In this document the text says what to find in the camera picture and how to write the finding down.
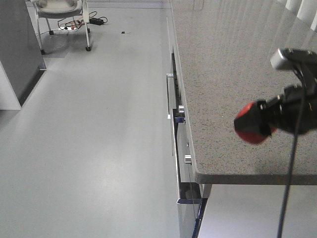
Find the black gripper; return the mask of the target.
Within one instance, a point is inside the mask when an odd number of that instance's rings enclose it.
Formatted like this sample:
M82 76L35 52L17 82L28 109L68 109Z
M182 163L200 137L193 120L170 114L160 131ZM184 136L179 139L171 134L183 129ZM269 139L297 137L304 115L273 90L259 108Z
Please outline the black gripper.
M284 88L284 94L267 101L268 122L276 128L295 133L302 103L303 88L299 84ZM271 136L271 127L262 118L260 106L263 100L248 103L234 119L234 129L239 136ZM317 93L307 95L299 126L299 134L317 128Z

